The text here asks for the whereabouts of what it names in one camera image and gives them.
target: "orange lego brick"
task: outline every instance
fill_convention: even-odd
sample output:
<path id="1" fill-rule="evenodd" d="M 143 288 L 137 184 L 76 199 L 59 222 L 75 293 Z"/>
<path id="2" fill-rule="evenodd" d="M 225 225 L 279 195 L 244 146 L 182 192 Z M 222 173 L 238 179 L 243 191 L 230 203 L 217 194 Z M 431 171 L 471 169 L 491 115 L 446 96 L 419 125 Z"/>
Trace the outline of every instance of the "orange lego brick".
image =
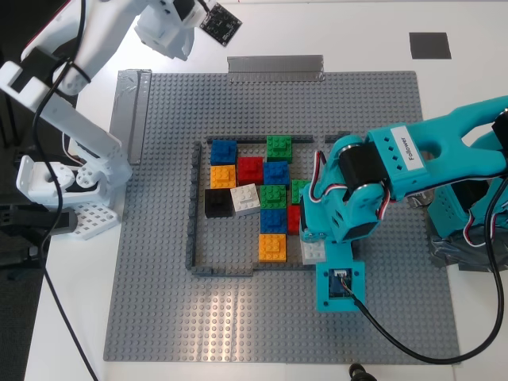
<path id="1" fill-rule="evenodd" d="M 260 234 L 260 262 L 286 262 L 285 234 Z"/>
<path id="2" fill-rule="evenodd" d="M 216 165 L 210 167 L 210 188 L 234 188 L 237 186 L 234 165 Z"/>

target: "white table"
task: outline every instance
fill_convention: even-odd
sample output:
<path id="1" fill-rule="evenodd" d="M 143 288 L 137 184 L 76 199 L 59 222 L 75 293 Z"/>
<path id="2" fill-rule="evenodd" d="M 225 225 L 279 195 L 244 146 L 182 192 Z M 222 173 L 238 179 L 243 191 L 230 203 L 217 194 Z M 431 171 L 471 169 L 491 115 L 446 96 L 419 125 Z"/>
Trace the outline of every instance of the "white table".
<path id="1" fill-rule="evenodd" d="M 425 118 L 508 92 L 508 3 L 232 2 L 227 8 L 244 22 L 232 43 L 223 48 L 197 31 L 187 62 L 158 55 L 129 31 L 117 54 L 79 96 L 78 110 L 108 129 L 119 70 L 224 73 L 228 71 L 227 56 L 322 54 L 326 71 L 416 71 Z M 446 32 L 452 59 L 412 60 L 409 32 Z M 122 205 L 119 200 L 119 213 Z M 100 380 L 349 379 L 347 365 L 104 362 L 119 235 L 120 227 L 87 242 L 57 237 L 48 258 L 48 270 L 61 302 Z M 456 267 L 449 268 L 448 273 L 464 353 L 491 331 L 495 286 L 488 274 L 459 272 Z M 502 273 L 502 278 L 508 286 L 508 272 Z M 367 368 L 378 380 L 386 381 L 502 379 L 507 350 L 505 323 L 488 350 L 459 366 Z M 25 379 L 90 379 L 46 284 L 40 294 Z"/>

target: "lego baseplate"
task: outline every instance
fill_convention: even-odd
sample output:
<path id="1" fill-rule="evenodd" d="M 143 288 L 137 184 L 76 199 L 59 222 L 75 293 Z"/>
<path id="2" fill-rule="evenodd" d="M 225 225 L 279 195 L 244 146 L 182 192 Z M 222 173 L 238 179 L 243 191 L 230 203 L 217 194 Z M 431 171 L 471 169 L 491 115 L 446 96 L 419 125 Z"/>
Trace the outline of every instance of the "lego baseplate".
<path id="1" fill-rule="evenodd" d="M 413 72 L 327 73 L 312 83 L 154 74 L 141 163 L 125 196 L 104 360 L 417 363 L 361 314 L 316 312 L 313 271 L 196 276 L 186 269 L 186 247 L 187 230 L 197 228 L 197 259 L 248 269 L 259 239 L 255 214 L 239 217 L 233 231 L 202 218 L 205 187 L 197 183 L 210 178 L 204 159 L 202 167 L 192 165 L 196 146 L 204 158 L 208 140 L 229 136 L 247 139 L 239 156 L 261 156 L 249 144 L 262 144 L 263 136 L 307 135 L 291 166 L 305 161 L 291 178 L 308 179 L 312 150 L 327 149 L 337 135 L 364 137 L 378 126 L 418 120 Z M 187 225 L 193 197 L 199 219 Z M 458 355 L 448 277 L 430 263 L 423 213 L 405 202 L 390 205 L 356 252 L 365 261 L 366 304 L 376 319 L 417 352 Z"/>

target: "red lego brick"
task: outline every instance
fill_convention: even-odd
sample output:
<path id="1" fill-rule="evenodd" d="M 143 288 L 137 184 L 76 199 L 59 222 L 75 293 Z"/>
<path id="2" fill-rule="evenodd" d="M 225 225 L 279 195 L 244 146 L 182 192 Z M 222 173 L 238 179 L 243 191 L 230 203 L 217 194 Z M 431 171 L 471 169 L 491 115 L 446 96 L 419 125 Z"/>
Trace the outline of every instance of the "red lego brick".
<path id="1" fill-rule="evenodd" d="M 300 234 L 300 205 L 287 206 L 287 233 L 293 236 Z"/>
<path id="2" fill-rule="evenodd" d="M 263 185 L 263 158 L 238 158 L 238 185 Z"/>

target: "white lego brick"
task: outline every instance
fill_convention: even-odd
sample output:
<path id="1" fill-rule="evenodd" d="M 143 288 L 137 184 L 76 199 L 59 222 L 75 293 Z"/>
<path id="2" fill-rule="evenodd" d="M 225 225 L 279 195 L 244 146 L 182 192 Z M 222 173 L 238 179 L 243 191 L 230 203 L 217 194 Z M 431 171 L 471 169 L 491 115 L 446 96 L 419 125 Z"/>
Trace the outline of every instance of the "white lego brick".
<path id="1" fill-rule="evenodd" d="M 255 184 L 231 189 L 231 197 L 237 216 L 258 213 L 261 210 L 260 198 L 257 195 Z"/>
<path id="2" fill-rule="evenodd" d="M 103 204 L 89 202 L 73 206 L 72 209 L 78 216 L 78 227 L 70 234 L 82 240 L 88 240 L 120 224 L 118 214 Z"/>
<path id="3" fill-rule="evenodd" d="M 313 243 L 300 241 L 302 246 L 302 263 L 317 264 L 326 261 L 325 242 L 318 241 Z"/>

